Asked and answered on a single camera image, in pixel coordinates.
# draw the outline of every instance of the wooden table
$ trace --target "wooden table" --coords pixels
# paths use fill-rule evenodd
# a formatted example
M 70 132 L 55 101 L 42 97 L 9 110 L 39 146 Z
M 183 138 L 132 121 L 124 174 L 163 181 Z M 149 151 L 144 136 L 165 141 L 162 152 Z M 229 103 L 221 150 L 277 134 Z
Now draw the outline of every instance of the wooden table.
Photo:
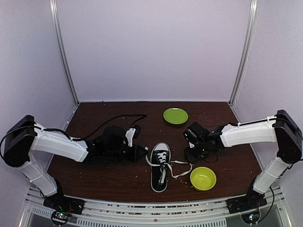
M 171 125 L 164 121 L 163 112 L 171 107 L 187 111 L 189 120 L 183 125 Z M 184 160 L 183 149 L 188 146 L 182 132 L 193 122 L 211 130 L 216 125 L 236 122 L 227 103 L 199 102 L 123 102 L 82 103 L 76 111 L 68 134 L 83 137 L 103 121 L 119 114 L 143 114 L 147 118 L 138 122 L 142 127 L 135 144 L 148 146 L 151 150 L 157 143 L 166 142 L 171 149 L 171 160 Z M 109 125 L 128 129 L 134 118 L 117 119 Z M 101 135 L 101 129 L 95 136 Z M 191 187 L 189 175 L 173 179 L 168 177 L 168 187 L 156 193 L 150 185 L 150 166 L 145 159 L 138 163 L 109 162 L 107 166 L 88 166 L 71 159 L 54 156 L 48 173 L 59 180 L 67 195 L 90 199 L 126 202 L 174 202 L 196 201 L 245 194 L 250 182 L 261 172 L 256 157 L 249 145 L 239 145 L 218 152 L 215 163 L 198 161 L 194 167 L 206 166 L 217 176 L 216 186 L 206 192 Z M 173 164 L 174 174 L 188 169 L 187 165 Z

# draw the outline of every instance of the white panel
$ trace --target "white panel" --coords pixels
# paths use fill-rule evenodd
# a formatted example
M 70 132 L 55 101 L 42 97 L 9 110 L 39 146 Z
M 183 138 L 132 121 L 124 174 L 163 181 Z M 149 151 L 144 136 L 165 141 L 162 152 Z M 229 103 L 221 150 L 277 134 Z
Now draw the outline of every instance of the white panel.
M 62 128 L 74 104 L 64 77 L 49 1 L 0 3 L 0 137 L 26 114 Z M 36 156 L 46 167 L 50 156 Z M 17 224 L 29 183 L 0 160 L 1 226 Z
M 227 101 L 250 0 L 60 0 L 81 101 Z
M 240 120 L 251 121 L 285 109 L 303 129 L 303 1 L 262 0 L 253 47 L 241 93 L 236 102 Z M 276 144 L 255 144 L 265 166 Z M 294 226 L 302 226 L 303 163 L 281 178 Z

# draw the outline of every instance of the yellow-green bowl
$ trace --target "yellow-green bowl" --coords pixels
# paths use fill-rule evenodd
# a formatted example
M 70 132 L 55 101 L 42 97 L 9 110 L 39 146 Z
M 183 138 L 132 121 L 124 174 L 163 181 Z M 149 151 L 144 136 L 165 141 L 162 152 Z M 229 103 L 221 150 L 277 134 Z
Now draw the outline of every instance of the yellow-green bowl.
M 207 191 L 214 187 L 217 177 L 210 168 L 198 167 L 191 172 L 190 181 L 196 190 Z

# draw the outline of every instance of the robotic arm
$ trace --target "robotic arm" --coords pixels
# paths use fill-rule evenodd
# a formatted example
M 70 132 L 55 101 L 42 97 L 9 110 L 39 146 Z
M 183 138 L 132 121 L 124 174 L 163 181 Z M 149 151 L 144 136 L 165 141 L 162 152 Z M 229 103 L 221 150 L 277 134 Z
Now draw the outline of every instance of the robotic arm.
M 189 162 L 205 159 L 211 152 L 239 144 L 277 142 L 279 150 L 255 180 L 245 196 L 227 201 L 230 213 L 266 205 L 264 193 L 283 173 L 302 158 L 302 132 L 285 110 L 255 122 L 217 126 L 212 132 L 194 122 L 183 133 L 189 142 Z
M 8 131 L 3 159 L 7 165 L 19 169 L 39 188 L 45 197 L 45 206 L 81 214 L 84 201 L 64 196 L 59 182 L 37 163 L 31 151 L 44 151 L 89 165 L 105 165 L 107 161 L 123 159 L 137 162 L 148 152 L 133 144 L 140 129 L 135 125 L 125 132 L 121 127 L 110 126 L 105 128 L 102 136 L 93 140 L 80 140 L 69 137 L 60 130 L 46 129 L 36 123 L 33 116 L 27 115 Z

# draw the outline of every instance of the bowl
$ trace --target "bowl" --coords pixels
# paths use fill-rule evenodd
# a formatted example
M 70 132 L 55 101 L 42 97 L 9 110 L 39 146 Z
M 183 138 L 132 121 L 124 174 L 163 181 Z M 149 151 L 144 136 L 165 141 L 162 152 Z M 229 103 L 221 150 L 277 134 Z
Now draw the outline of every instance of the bowl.
M 215 186 L 217 177 L 210 168 L 198 167 L 191 172 L 190 181 L 196 190 L 207 191 Z

